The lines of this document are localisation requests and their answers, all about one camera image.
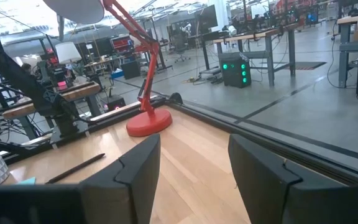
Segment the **wooden top workbench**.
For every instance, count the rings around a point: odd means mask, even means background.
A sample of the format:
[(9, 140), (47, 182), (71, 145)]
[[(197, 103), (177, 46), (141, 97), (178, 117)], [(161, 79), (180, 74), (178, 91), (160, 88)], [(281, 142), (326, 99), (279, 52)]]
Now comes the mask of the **wooden top workbench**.
[[(100, 90), (100, 86), (95, 83), (88, 83), (88, 84), (81, 84), (79, 88), (75, 87), (73, 90), (70, 90), (66, 93), (64, 93), (62, 96), (64, 99), (66, 99), (69, 102), (79, 100), (81, 98), (86, 98), (89, 103), (93, 102), (94, 105), (97, 106), (96, 97), (95, 94)], [(27, 115), (31, 115), (32, 113), (37, 112), (35, 106), (33, 103), (30, 103), (29, 101), (26, 101), (25, 104), (9, 109), (2, 113), (2, 116), (5, 119), (19, 119)], [(50, 137), (51, 143), (57, 143), (59, 141), (62, 141), (64, 139), (70, 139), (75, 138), (77, 135), (84, 134), (88, 131), (88, 123), (84, 121), (77, 120), (73, 123), (74, 127), (77, 128), (77, 132), (74, 132), (73, 134), (69, 134), (66, 136), (62, 136), (60, 132), (60, 128), (56, 124), (56, 126), (52, 130), (52, 135)]]

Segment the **black monitor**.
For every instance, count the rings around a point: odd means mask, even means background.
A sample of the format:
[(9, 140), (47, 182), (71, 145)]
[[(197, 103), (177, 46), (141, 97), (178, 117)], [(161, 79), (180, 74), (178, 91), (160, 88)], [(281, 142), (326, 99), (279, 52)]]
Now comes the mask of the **black monitor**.
[(202, 10), (198, 11), (195, 16), (199, 22), (199, 26), (202, 29), (209, 29), (218, 25), (216, 9), (214, 5), (203, 8)]

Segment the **computer tower green lights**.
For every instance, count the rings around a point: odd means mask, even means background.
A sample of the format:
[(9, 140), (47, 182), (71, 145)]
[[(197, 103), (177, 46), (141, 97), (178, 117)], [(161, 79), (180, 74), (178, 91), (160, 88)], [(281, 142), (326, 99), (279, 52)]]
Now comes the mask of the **computer tower green lights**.
[(245, 88), (252, 83), (249, 58), (242, 52), (220, 54), (219, 61), (225, 86)]

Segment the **black office chair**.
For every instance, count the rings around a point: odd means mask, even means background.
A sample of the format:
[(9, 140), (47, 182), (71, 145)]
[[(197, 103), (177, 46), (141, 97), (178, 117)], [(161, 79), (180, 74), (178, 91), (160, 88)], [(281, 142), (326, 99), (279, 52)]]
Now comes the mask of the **black office chair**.
[(178, 55), (178, 58), (174, 60), (175, 63), (179, 61), (184, 62), (185, 60), (190, 59), (189, 57), (183, 55), (185, 51), (188, 49), (187, 47), (188, 43), (186, 42), (186, 39), (181, 34), (172, 36), (172, 44), (173, 44), (173, 51)]

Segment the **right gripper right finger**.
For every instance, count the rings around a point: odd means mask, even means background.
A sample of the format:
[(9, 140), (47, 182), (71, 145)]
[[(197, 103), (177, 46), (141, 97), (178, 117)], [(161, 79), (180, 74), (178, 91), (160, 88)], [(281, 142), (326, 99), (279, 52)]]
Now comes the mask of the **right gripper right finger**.
[(231, 134), (232, 172), (252, 224), (346, 224), (342, 184)]

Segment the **small black computer box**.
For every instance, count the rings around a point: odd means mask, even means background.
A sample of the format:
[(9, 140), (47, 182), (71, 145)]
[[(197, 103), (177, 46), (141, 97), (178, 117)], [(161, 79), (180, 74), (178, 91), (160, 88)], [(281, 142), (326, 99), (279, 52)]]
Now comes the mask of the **small black computer box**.
[(126, 105), (123, 97), (119, 95), (112, 95), (106, 98), (105, 109), (106, 111), (114, 111)]

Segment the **white lamp shade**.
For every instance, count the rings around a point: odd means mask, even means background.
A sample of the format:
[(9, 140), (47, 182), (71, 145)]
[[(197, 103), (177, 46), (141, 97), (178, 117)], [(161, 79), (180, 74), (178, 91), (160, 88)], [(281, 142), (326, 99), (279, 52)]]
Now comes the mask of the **white lamp shade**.
[(73, 42), (62, 42), (55, 46), (58, 62), (61, 65), (70, 64), (82, 59)]

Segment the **grey leg workbench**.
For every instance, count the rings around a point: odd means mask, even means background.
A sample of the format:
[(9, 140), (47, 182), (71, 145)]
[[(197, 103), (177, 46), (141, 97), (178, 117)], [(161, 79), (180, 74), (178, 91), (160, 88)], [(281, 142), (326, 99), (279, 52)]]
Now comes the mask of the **grey leg workbench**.
[[(274, 86), (275, 84), (275, 72), (283, 70), (285, 68), (290, 69), (290, 76), (292, 78), (296, 75), (296, 60), (295, 60), (295, 29), (298, 27), (297, 23), (292, 23), (285, 26), (280, 26), (277, 28), (265, 30), (265, 31), (257, 31), (257, 32), (246, 32), (243, 34), (237, 34), (235, 36), (229, 37), (220, 37), (218, 39), (214, 39), (213, 43), (216, 45), (218, 55), (221, 55), (222, 52), (222, 43), (229, 44), (232, 41), (237, 42), (238, 49), (241, 53), (243, 53), (243, 40), (260, 40), (264, 39), (265, 41), (265, 49), (260, 51), (249, 51), (245, 52), (244, 55), (250, 59), (266, 59), (267, 66), (266, 67), (251, 67), (251, 69), (261, 69), (267, 70), (268, 73), (268, 82), (270, 86)], [(278, 34), (287, 34), (287, 46), (286, 52), (288, 54), (289, 61), (284, 65), (275, 67), (273, 64), (273, 46), (272, 46), (272, 37)]]
[(358, 16), (347, 16), (337, 20), (337, 24), (341, 29), (340, 45), (339, 45), (339, 73), (338, 86), (345, 88), (347, 82), (347, 71), (349, 64), (349, 52), (358, 52), (358, 41), (350, 41), (351, 25), (358, 22)]

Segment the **red desk lamp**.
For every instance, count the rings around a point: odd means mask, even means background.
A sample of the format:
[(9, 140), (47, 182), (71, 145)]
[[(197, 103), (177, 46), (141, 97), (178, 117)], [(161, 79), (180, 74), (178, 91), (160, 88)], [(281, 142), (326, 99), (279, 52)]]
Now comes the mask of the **red desk lamp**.
[(155, 109), (150, 102), (152, 83), (160, 50), (157, 40), (149, 36), (117, 0), (43, 0), (57, 15), (79, 24), (95, 24), (110, 12), (151, 53), (149, 70), (140, 89), (141, 113), (129, 119), (126, 125), (130, 136), (148, 136), (164, 130), (172, 124), (172, 116), (165, 109)]

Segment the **black floor mat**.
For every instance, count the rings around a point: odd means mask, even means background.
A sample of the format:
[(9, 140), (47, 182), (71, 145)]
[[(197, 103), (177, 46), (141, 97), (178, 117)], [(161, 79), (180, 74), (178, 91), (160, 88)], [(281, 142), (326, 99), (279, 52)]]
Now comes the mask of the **black floor mat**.
[(326, 62), (296, 62), (295, 69), (296, 70), (314, 70), (324, 64), (326, 64)]

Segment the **black aluminium table frame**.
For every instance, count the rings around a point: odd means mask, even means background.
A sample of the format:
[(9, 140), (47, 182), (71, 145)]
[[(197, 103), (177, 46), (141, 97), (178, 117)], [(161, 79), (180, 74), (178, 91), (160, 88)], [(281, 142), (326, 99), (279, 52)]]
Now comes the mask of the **black aluminium table frame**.
[[(151, 99), (151, 105), (159, 108), (161, 106), (168, 106), (181, 113), (185, 113), (193, 118), (196, 118), (206, 124), (212, 125), (215, 128), (227, 131), (233, 134), (239, 134), (257, 143), (263, 147), (266, 147), (269, 151), (272, 151), (279, 156), (296, 162), (299, 165), (307, 167), (319, 174), (330, 177), (346, 185), (358, 185), (358, 171), (342, 165), (332, 159), (324, 158), (313, 152), (308, 152), (303, 148), (294, 146), (287, 142), (283, 142), (279, 139), (271, 138), (262, 133), (257, 133), (251, 129), (239, 126), (234, 123), (229, 123), (223, 119), (219, 119), (215, 116), (203, 113), (199, 110), (193, 109), (180, 98), (180, 94), (175, 93), (174, 97), (165, 98), (163, 96), (153, 96)], [(0, 141), (0, 151), (6, 151), (7, 153), (2, 156), (5, 162), (9, 165), (45, 152), (52, 148), (52, 144), (49, 143), (49, 138), (44, 136), (34, 143), (26, 145), (20, 145), (16, 143), (8, 143)]]

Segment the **thin black pen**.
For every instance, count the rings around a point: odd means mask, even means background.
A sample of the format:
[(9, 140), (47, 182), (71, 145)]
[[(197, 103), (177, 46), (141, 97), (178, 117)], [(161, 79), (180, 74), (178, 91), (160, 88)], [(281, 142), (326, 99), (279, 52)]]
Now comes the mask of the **thin black pen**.
[(74, 167), (66, 170), (65, 172), (53, 177), (52, 179), (48, 180), (46, 182), (46, 184), (54, 184), (54, 183), (56, 183), (56, 182), (58, 182), (58, 181), (60, 181), (60, 180), (62, 180), (64, 178), (68, 177), (69, 175), (72, 175), (75, 172), (85, 168), (86, 166), (88, 166), (88, 165), (90, 165), (90, 164), (102, 159), (104, 156), (105, 156), (105, 153), (98, 154), (97, 156), (94, 156), (91, 159), (88, 159), (87, 161), (84, 161), (81, 164), (79, 164), (77, 166), (74, 166)]

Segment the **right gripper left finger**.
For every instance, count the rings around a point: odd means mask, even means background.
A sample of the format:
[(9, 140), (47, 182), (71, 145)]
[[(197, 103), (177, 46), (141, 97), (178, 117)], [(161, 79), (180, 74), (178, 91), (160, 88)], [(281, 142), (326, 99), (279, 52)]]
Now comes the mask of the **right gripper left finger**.
[(160, 172), (161, 142), (152, 134), (80, 182), (87, 224), (149, 224)]

